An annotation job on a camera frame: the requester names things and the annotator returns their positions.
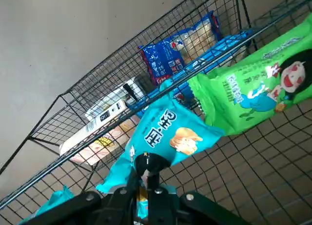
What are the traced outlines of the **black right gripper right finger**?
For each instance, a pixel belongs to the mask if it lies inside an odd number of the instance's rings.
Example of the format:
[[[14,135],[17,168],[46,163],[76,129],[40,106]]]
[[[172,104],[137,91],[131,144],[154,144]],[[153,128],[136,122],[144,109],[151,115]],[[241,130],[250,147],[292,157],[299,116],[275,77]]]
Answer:
[[[150,225],[245,225],[246,221],[196,191],[180,197],[159,183],[159,173],[170,166],[157,154],[146,154],[148,222]]]

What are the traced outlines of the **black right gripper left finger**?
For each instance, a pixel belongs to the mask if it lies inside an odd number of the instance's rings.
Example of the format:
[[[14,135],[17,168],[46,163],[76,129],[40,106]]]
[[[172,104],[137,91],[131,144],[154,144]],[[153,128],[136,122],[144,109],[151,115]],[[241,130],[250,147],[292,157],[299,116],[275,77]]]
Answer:
[[[148,154],[141,154],[136,158],[135,167],[140,176],[143,176],[143,167],[147,167],[148,163]],[[52,193],[43,206],[22,220],[19,225],[65,225],[69,222],[75,225],[91,224],[96,219],[96,216],[91,214],[99,212],[105,205],[105,199],[110,200],[109,196],[113,194],[101,199],[99,194],[88,191],[74,197],[67,186],[64,186],[63,190]],[[136,216],[143,220],[148,218],[147,198],[147,190],[140,186],[136,195]]]

